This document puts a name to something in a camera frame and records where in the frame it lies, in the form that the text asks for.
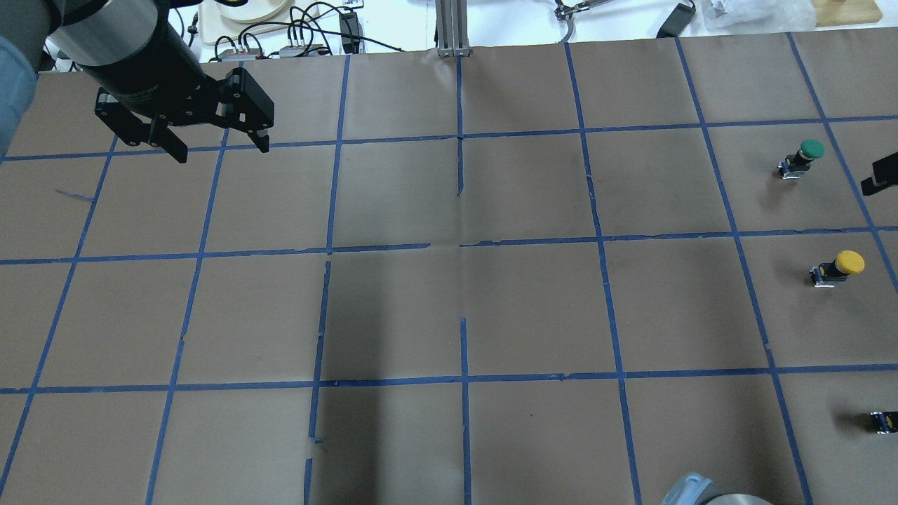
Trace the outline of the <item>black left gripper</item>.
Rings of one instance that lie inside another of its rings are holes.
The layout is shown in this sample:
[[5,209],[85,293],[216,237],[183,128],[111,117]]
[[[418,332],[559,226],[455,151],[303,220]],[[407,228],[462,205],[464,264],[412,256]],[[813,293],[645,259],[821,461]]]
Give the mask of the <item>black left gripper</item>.
[[209,76],[167,22],[135,54],[81,68],[100,84],[95,115],[128,146],[158,147],[184,164],[189,147],[173,129],[210,124],[243,132],[261,153],[270,151],[270,96],[246,68]]

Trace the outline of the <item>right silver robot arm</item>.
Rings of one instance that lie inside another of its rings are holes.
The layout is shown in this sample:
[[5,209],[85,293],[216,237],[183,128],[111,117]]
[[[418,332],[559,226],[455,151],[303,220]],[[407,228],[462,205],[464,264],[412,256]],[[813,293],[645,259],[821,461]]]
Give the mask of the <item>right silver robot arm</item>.
[[[896,186],[897,154],[889,154],[872,163],[872,176],[863,179],[862,194],[872,196]],[[841,250],[833,261],[821,263],[810,269],[808,284],[814,288],[834,288],[851,275],[862,272],[865,261],[853,250]],[[896,432],[895,410],[874,410],[862,417],[869,431],[881,435]],[[765,499],[751,494],[722,493],[712,480],[698,473],[687,473],[671,487],[663,504],[768,504]]]

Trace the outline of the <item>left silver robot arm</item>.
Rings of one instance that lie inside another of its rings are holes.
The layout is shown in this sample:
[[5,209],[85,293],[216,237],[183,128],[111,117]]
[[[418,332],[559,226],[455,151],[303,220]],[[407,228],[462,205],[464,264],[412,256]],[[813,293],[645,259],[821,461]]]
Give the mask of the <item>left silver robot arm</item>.
[[243,132],[267,153],[275,105],[247,70],[209,76],[169,23],[189,1],[4,1],[1,6],[2,152],[32,105],[51,41],[99,83],[94,113],[128,146],[160,148],[185,163],[176,127]]

